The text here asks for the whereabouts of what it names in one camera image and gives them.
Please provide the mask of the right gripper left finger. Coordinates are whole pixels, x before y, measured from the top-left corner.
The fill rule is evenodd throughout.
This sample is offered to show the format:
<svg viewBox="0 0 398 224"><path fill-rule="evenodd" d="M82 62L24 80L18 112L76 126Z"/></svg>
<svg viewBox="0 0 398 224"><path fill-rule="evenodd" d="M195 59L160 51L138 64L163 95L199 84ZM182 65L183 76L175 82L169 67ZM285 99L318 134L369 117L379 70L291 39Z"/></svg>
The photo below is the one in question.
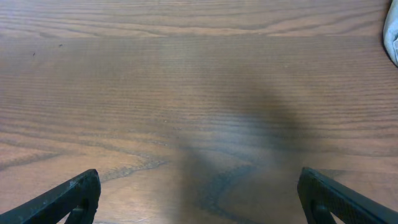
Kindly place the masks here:
<svg viewBox="0 0 398 224"><path fill-rule="evenodd" d="M28 202L1 214L1 223L93 222L101 183L97 170L88 169Z"/></svg>

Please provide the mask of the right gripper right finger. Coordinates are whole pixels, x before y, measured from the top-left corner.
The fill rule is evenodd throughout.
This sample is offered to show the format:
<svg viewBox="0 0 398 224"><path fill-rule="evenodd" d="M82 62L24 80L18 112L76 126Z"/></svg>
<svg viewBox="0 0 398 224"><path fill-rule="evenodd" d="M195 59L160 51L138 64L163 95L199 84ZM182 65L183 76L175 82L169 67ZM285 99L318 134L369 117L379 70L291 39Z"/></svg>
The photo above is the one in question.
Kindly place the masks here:
<svg viewBox="0 0 398 224"><path fill-rule="evenodd" d="M300 174L297 192L309 224L395 224L397 212L309 167Z"/></svg>

